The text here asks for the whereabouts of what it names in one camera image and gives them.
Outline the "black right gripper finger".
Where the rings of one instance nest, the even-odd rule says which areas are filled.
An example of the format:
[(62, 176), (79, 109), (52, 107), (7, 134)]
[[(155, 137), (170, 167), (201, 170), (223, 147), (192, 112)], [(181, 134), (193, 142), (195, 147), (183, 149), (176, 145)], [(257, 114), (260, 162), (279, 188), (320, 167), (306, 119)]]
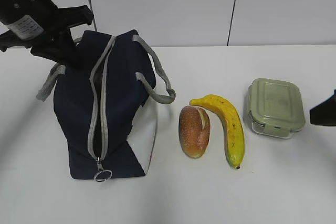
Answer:
[(319, 105), (315, 106), (314, 108), (310, 109), (309, 115), (311, 124), (319, 126), (336, 125), (335, 95), (336, 92), (334, 90), (334, 94), (330, 98), (320, 103)]

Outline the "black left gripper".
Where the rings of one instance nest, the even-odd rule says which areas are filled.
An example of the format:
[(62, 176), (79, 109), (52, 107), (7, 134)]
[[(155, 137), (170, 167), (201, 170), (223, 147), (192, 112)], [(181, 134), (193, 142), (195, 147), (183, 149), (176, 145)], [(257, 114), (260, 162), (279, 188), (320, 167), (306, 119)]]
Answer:
[(78, 67), (80, 57), (69, 29), (92, 22), (93, 13), (86, 5), (60, 8), (44, 25), (26, 14), (6, 26), (8, 31), (1, 34), (1, 51), (10, 47), (31, 48), (34, 56)]

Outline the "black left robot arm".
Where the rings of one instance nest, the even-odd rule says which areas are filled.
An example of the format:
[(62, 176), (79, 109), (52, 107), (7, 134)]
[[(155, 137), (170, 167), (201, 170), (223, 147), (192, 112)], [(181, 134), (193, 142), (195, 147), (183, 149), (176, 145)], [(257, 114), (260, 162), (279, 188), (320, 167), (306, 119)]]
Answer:
[(59, 8), (52, 0), (1, 0), (1, 51), (30, 49), (32, 55), (77, 67), (80, 56), (71, 28), (91, 25), (93, 12), (87, 5)]

